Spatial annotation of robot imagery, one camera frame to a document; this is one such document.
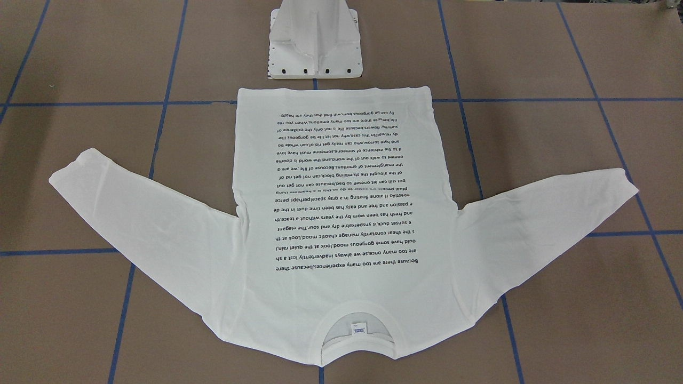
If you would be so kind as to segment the white long-sleeve printed shirt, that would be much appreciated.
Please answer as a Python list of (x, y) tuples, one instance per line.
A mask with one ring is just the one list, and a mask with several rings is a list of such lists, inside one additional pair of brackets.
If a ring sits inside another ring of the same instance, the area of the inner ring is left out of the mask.
[(428, 87), (239, 90), (237, 216), (95, 149), (49, 182), (220, 339), (319, 366), (468, 330), (637, 193), (606, 169), (459, 209)]

